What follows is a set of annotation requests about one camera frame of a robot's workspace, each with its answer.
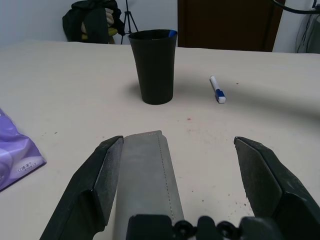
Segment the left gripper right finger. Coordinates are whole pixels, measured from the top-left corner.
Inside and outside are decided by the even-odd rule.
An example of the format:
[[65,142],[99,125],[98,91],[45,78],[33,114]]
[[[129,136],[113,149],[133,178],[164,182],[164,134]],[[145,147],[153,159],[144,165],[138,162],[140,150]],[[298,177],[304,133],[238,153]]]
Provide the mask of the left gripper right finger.
[[271,218],[286,240],[318,240],[320,207],[302,182],[260,142],[237,136],[234,145],[254,215]]

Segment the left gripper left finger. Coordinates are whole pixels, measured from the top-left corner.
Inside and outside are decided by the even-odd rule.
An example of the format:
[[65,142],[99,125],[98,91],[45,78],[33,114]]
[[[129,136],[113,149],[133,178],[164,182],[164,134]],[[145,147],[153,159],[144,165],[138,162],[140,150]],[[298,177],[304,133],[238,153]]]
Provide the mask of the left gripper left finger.
[[116,195],[124,138],[102,141],[73,174],[42,240],[91,240],[108,225]]

